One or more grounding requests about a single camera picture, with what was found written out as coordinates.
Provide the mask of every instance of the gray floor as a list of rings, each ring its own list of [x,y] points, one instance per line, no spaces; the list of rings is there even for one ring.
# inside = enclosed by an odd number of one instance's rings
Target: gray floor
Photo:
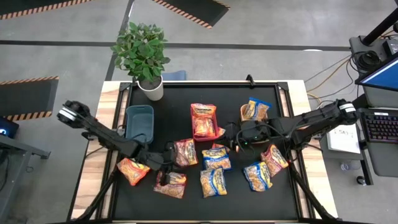
[[[136,0],[131,21],[156,23],[172,43],[348,46],[348,38],[367,34],[396,4],[393,0],[222,0],[231,10],[212,30],[150,1]],[[127,0],[92,2],[0,21],[0,40],[115,41]],[[95,113],[111,51],[106,47],[43,47],[0,45],[0,82],[60,76],[54,111],[67,99],[86,103]],[[281,50],[167,49],[172,61],[166,72],[186,70],[189,80],[306,80],[349,52]],[[331,70],[306,83],[312,88]],[[353,78],[357,74],[350,69]],[[119,70],[113,80],[129,80]],[[349,83],[345,68],[321,88],[323,96]],[[353,100],[353,86],[324,100]],[[317,104],[311,100],[313,107]],[[56,117],[19,122],[18,138],[52,151],[51,158],[32,159],[34,172],[25,175],[13,218],[28,223],[62,222],[75,189],[87,141]],[[344,220],[395,223],[398,220],[398,179],[377,177],[362,187],[360,171],[343,172],[339,161],[325,159],[339,217]]]

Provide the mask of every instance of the computer monitor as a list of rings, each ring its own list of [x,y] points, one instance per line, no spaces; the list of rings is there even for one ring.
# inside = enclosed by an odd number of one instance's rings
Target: computer monitor
[[[355,84],[398,91],[398,53],[381,63],[381,65],[355,80]]]

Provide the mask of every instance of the black pole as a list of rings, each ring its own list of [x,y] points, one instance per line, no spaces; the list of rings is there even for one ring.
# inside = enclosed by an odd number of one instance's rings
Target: black pole
[[[370,32],[363,40],[362,44],[369,46],[378,37],[380,37],[388,28],[398,21],[398,8],[389,14],[372,32]]]

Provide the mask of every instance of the keyboard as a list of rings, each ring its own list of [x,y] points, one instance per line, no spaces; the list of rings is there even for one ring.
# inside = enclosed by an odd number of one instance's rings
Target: keyboard
[[[398,111],[364,110],[361,121],[368,142],[398,144]]]

